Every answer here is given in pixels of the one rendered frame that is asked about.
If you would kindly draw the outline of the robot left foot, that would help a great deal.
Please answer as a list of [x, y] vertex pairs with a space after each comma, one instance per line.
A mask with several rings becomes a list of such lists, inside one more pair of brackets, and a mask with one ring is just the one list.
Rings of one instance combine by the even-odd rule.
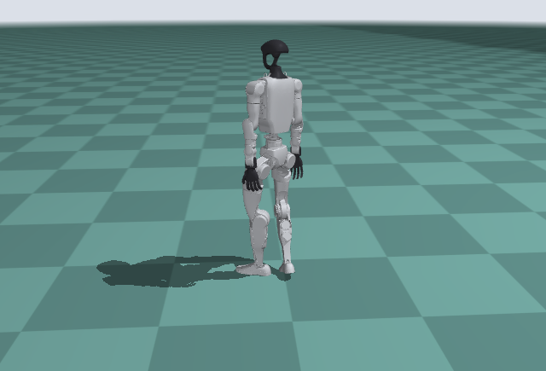
[[262, 264], [262, 268], [256, 268], [254, 267], [254, 265], [255, 265], [255, 262], [251, 264], [238, 265], [236, 266], [235, 271], [245, 275], [262, 275], [262, 276], [271, 275], [270, 266], [268, 264]]

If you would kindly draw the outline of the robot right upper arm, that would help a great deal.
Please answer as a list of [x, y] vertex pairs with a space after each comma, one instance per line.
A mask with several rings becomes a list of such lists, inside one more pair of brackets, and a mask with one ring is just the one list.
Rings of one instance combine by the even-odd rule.
[[293, 120], [291, 125], [298, 125], [302, 123], [302, 83], [299, 79], [293, 78], [295, 84], [295, 93], [294, 93], [294, 109], [293, 109]]

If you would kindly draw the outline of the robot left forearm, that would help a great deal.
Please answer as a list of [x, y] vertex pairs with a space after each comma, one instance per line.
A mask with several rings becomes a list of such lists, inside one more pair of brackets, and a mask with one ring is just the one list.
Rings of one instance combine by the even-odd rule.
[[257, 153], [257, 149], [255, 147], [258, 135], [253, 132], [253, 124], [249, 119], [245, 119], [242, 122], [242, 129], [245, 138], [245, 163], [246, 165], [253, 165], [253, 158], [256, 157]]

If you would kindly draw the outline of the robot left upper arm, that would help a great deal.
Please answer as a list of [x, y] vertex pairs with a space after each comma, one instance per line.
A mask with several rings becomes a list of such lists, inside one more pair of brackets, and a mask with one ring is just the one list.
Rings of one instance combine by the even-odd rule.
[[264, 94], [265, 83], [265, 80], [256, 80], [249, 82], [246, 86], [247, 112], [249, 116], [247, 119], [252, 122], [253, 130], [257, 130], [258, 128], [260, 98]]

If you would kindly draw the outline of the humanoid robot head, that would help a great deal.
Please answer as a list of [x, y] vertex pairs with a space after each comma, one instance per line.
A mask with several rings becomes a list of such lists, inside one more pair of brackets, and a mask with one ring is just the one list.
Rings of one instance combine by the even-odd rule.
[[[276, 64], [281, 53], [289, 52], [287, 45], [281, 40], [274, 39], [264, 43], [261, 46], [261, 51], [263, 53], [264, 66], [266, 69], [270, 69], [271, 72], [269, 77], [275, 79], [288, 78], [282, 73], [281, 67]], [[272, 54], [272, 56], [274, 57], [271, 66], [269, 66], [266, 62], [266, 56], [270, 54]]]

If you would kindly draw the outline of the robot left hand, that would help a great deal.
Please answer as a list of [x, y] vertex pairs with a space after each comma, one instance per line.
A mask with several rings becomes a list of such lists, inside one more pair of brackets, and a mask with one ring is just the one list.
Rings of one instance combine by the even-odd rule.
[[[255, 168], [257, 167], [256, 157], [253, 158], [253, 166], [246, 165], [246, 163], [245, 163], [245, 167], [247, 168], [247, 170], [245, 171], [245, 175], [242, 178], [242, 183], [245, 184], [245, 180], [246, 180], [247, 181], [247, 189], [252, 190], [253, 192], [255, 190], [259, 191], [259, 189], [260, 190], [263, 189], [263, 188], [260, 187], [260, 184], [259, 184], [259, 181], [258, 181], [258, 173], [255, 171]], [[250, 184], [250, 188], [249, 188], [249, 184]], [[257, 188], [256, 184], [257, 184], [259, 189]]]

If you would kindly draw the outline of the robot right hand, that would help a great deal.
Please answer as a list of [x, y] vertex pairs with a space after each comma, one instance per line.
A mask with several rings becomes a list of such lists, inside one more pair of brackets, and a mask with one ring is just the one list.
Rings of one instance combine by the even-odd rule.
[[[291, 148], [290, 148], [290, 152], [291, 152]], [[295, 175], [296, 175], [296, 168], [297, 168], [297, 179], [299, 179], [299, 168], [300, 168], [300, 172], [301, 172], [300, 178], [302, 178], [302, 176], [303, 176], [303, 167], [302, 167], [303, 163], [302, 163], [302, 159], [300, 158], [301, 146], [299, 146], [299, 154], [294, 154], [294, 155], [295, 155], [296, 160], [295, 160], [295, 163], [294, 163], [293, 167], [290, 169], [291, 176], [292, 176], [292, 172], [293, 172], [293, 180], [294, 180]]]

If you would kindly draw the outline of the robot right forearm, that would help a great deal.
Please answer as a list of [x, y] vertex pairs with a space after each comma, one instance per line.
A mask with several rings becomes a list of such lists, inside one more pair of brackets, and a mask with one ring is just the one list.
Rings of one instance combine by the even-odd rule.
[[303, 120], [302, 120], [302, 123], [298, 124], [298, 125], [291, 125], [291, 128], [290, 128], [290, 131], [291, 131], [291, 140], [290, 140], [290, 145], [291, 145], [291, 152], [292, 154], [299, 154], [299, 146], [300, 146], [300, 143], [301, 143], [301, 132], [303, 131]]

